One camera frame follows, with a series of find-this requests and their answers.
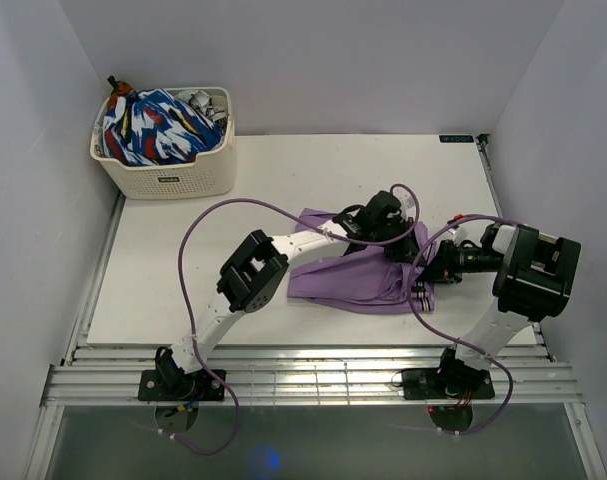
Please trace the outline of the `purple trousers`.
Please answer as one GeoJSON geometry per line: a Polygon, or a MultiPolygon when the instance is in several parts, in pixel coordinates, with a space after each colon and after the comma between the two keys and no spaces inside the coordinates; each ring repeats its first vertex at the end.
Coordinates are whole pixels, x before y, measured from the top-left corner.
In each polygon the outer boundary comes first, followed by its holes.
{"type": "Polygon", "coordinates": [[[368,246],[293,269],[287,297],[357,314],[432,312],[434,287],[409,283],[410,267],[387,260],[381,247],[368,246]]]}

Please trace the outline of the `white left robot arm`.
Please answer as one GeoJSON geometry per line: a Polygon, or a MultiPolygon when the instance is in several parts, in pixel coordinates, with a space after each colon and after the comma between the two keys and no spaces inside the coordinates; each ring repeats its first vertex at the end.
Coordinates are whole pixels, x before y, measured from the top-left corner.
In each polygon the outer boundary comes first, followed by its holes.
{"type": "Polygon", "coordinates": [[[222,398],[225,374],[208,370],[204,361],[235,323],[268,305],[290,270],[404,241],[417,218],[391,191],[382,190],[367,204],[349,206],[320,224],[299,219],[302,228],[295,233],[249,233],[220,267],[205,310],[195,314],[192,304],[185,304],[189,330],[180,341],[157,349],[153,370],[141,379],[142,392],[162,401],[222,398]]]}

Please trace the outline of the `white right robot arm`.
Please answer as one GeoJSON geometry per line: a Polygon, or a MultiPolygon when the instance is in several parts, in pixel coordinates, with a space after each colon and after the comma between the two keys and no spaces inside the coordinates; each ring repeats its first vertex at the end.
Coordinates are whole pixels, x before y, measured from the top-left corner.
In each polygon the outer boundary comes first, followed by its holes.
{"type": "Polygon", "coordinates": [[[493,273],[494,300],[459,342],[446,348],[429,376],[447,397],[489,386],[491,359],[522,330],[557,317],[572,292],[582,245],[525,225],[493,223],[478,244],[443,240],[422,271],[425,283],[459,283],[472,273],[493,273]]]}

